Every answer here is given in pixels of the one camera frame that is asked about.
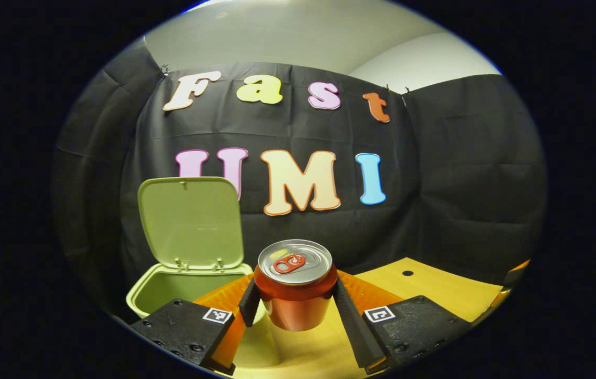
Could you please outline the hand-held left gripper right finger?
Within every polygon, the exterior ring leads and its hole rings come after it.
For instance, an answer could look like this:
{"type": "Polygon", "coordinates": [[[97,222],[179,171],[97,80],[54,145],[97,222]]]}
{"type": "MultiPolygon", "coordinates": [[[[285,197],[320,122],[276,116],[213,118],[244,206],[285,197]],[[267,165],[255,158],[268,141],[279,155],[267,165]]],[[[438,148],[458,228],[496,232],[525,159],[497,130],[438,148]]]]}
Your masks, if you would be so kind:
{"type": "Polygon", "coordinates": [[[426,296],[403,300],[343,271],[333,297],[358,367],[367,374],[413,364],[472,328],[426,296]]]}

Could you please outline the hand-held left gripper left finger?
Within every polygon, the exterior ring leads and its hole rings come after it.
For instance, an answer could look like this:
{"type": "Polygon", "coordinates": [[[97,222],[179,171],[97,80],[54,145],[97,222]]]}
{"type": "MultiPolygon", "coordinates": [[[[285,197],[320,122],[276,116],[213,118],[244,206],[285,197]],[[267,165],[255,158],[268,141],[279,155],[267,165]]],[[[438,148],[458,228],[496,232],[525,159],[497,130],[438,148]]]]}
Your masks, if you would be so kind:
{"type": "Polygon", "coordinates": [[[131,324],[137,334],[192,365],[231,375],[245,330],[261,299],[248,274],[190,302],[169,300],[131,324]]]}

